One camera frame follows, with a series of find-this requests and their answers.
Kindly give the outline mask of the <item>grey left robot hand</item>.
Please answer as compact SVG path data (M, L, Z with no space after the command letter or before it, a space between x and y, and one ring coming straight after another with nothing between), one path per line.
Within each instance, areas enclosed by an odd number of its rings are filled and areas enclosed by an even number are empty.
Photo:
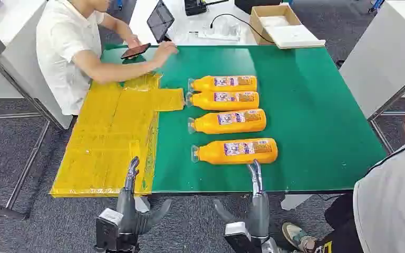
M130 161L124 186L120 189L118 195L117 212L123 214L121 225L119 226L120 233L132 233L136 235L147 233L168 213L172 204L172 200L167 199L160 209L156 211L141 213L136 210L134 184L136 176L139 173L139 170L137 170L139 163L140 161L137 156Z

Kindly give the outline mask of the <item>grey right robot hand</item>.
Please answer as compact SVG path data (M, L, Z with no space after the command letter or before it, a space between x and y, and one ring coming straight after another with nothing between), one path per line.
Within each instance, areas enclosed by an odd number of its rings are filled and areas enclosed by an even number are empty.
M240 218L234 216L224 208L223 204L218 199L213 200L215 210L226 223L244 222L252 237L259 239L268 238L270 220L269 197L263 187L261 165L258 160L255 159L251 164L248 164L247 167L250 171L253 185L252 202L249 205L247 217Z

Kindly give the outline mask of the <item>person's left hand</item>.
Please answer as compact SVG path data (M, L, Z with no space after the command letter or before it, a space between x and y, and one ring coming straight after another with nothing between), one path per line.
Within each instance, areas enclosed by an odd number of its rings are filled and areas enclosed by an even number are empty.
M142 45L135 34L128 35L126 38L124 38L124 42L126 42L129 49Z

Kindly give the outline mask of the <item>person's right hand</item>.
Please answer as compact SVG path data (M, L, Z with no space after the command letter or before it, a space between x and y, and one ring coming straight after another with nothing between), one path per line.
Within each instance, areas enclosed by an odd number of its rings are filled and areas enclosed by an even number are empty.
M161 42L154 53L152 63L155 68L162 67L170 56L177 53L177 45L174 42Z

